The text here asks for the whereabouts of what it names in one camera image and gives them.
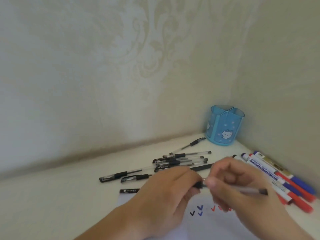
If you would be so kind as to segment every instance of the right hand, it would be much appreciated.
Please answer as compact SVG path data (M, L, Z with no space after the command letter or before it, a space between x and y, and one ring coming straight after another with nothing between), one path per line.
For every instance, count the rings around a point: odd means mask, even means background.
M306 236L289 216L264 173L253 166L226 157L212 165L205 184L210 189L214 202L225 212L232 208L246 228L258 238L289 239L295 230L298 232L291 239ZM229 184L267 189L268 196L244 195Z

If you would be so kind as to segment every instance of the left hand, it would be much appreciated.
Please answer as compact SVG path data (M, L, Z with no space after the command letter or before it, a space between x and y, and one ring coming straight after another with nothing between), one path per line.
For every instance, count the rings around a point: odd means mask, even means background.
M177 166L153 175L139 192L120 206L140 238L159 237L181 224L188 201L200 190L192 187L202 177Z

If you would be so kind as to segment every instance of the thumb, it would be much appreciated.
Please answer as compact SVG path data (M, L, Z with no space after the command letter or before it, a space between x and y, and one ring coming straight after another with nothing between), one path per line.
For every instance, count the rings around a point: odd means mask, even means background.
M247 201L244 194L235 190L230 185L217 179L216 177L207 177L205 180L205 184L215 197L223 200L234 210L244 205Z

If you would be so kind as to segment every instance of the table surface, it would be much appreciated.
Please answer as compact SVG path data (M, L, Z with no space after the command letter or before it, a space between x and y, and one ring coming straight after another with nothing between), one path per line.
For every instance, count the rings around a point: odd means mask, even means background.
M108 154L0 182L0 239L73 239L106 216L116 205L119 189L140 188L146 180L100 183L101 176L151 165L154 158L189 144L203 134ZM235 141L218 146L205 140L183 152L212 151L208 163L249 153ZM153 169L144 170L153 173ZM209 169L199 172L206 177ZM306 214L295 205L286 206L295 221L320 240L320 201Z

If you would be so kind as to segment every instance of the wall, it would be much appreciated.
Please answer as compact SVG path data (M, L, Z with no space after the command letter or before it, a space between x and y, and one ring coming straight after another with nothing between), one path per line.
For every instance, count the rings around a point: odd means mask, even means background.
M246 39L231 104L239 140L320 192L320 0L266 0Z
M260 0L0 0L0 173L204 129Z

